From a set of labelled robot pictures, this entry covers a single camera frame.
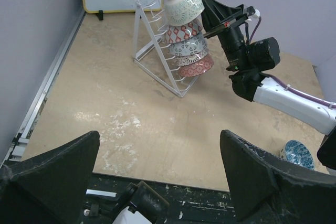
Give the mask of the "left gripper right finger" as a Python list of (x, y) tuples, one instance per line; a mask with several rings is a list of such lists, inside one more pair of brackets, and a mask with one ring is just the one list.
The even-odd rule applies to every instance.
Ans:
[(220, 152), (240, 223), (335, 223), (335, 177), (220, 133)]

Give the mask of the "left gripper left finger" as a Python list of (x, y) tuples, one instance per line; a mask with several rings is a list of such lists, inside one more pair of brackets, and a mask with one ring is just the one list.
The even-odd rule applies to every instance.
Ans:
[(1, 167), (1, 223), (78, 223), (100, 146), (90, 131)]

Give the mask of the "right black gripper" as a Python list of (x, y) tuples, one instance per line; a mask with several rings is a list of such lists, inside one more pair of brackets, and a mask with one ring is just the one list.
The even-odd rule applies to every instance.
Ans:
[(226, 6), (216, 0), (202, 0), (201, 14), (205, 38), (218, 35), (218, 39), (229, 63), (245, 63), (246, 43), (239, 26), (233, 25), (243, 17), (244, 5)]

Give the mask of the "grey black patterned bowl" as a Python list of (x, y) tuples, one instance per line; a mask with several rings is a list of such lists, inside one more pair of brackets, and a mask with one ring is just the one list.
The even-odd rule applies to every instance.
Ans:
[(199, 33), (190, 39), (171, 44), (168, 51), (172, 56), (183, 57), (198, 54), (202, 51), (208, 53), (208, 46), (203, 34)]

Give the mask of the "green white patterned bowl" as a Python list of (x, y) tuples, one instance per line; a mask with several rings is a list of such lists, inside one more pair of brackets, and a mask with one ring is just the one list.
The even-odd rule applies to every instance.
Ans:
[(171, 26), (182, 26), (197, 18), (204, 10), (202, 0), (164, 0), (164, 11)]

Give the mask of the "red white patterned bowl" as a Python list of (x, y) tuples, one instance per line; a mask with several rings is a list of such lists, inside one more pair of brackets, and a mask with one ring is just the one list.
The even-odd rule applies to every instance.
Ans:
[(174, 44), (196, 36), (203, 30), (203, 26), (196, 18), (182, 26), (167, 25), (165, 30), (166, 33), (163, 35), (163, 42), (166, 44)]

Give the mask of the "blue white floral bowl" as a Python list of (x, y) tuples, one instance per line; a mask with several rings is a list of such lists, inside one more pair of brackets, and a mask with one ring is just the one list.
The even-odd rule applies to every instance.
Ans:
[(309, 149), (297, 140), (289, 140), (281, 149), (280, 157), (293, 164), (314, 170), (314, 160)]

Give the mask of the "pink red patterned bowl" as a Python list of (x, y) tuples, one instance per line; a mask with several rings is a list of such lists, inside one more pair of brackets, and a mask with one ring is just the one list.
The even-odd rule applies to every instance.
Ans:
[(188, 66), (181, 67), (177, 73), (181, 77), (195, 77), (206, 73), (214, 65), (214, 60), (210, 54), (206, 55), (203, 59)]

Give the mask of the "brown white patterned bowl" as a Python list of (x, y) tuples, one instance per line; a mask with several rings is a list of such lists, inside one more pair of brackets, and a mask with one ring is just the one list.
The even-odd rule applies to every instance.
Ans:
[(175, 63), (178, 67), (188, 66), (198, 62), (208, 55), (208, 51), (201, 51), (196, 54), (188, 55), (188, 56), (180, 56), (175, 58)]

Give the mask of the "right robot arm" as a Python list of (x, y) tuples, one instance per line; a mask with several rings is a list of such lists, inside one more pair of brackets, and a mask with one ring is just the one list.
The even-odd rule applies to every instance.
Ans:
[(228, 71), (234, 93), (250, 102), (279, 110), (324, 135), (317, 158), (330, 175), (335, 175), (335, 103), (301, 92), (279, 78), (266, 74), (280, 63), (277, 40), (269, 37), (251, 42), (249, 28), (240, 26), (254, 16), (261, 20), (253, 6), (226, 6), (216, 0), (201, 0), (205, 38), (216, 36), (228, 60)]

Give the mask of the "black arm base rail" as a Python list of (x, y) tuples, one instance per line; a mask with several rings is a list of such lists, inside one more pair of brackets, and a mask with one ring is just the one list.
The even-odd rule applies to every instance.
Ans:
[[(115, 193), (111, 199), (102, 196), (85, 197), (83, 209), (93, 204), (99, 206), (99, 218), (90, 223), (108, 223), (108, 212), (113, 209), (120, 194), (130, 183), (138, 184), (139, 179), (92, 174), (88, 188)], [(192, 186), (161, 183), (146, 180), (145, 183), (162, 196), (170, 205), (166, 223), (239, 223), (230, 192), (197, 188)]]

